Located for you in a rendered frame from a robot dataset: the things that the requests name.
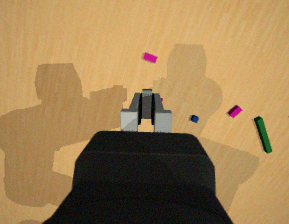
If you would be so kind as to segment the small blue cube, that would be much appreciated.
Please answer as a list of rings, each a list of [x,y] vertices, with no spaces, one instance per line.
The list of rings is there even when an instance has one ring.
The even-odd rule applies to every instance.
[[[197,123],[198,120],[199,120],[199,117],[198,116],[195,116],[195,115],[192,115],[191,119],[190,119],[192,122],[195,122]]]

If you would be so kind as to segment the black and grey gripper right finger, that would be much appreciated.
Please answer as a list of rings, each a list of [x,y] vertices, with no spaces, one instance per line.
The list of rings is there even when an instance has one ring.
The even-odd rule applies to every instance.
[[[171,133],[172,126],[171,110],[164,110],[159,93],[152,93],[151,125],[154,125],[154,132]]]

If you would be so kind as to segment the green rod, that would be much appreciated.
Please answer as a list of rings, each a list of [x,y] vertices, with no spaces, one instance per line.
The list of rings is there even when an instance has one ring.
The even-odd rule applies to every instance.
[[[267,131],[266,131],[266,128],[265,128],[265,124],[264,124],[263,118],[258,116],[256,118],[254,118],[254,121],[255,121],[255,124],[256,124],[256,127],[257,127],[257,130],[258,130],[258,133],[259,133],[259,136],[260,136],[264,151],[267,154],[273,152],[272,148],[271,148],[271,144],[270,144],[269,138],[268,138],[268,134],[267,134]]]

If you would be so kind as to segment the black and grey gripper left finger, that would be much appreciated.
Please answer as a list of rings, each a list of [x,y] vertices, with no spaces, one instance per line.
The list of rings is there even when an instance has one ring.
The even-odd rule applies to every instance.
[[[135,93],[129,109],[120,112],[121,131],[138,132],[138,124],[141,125],[142,118],[142,93]]]

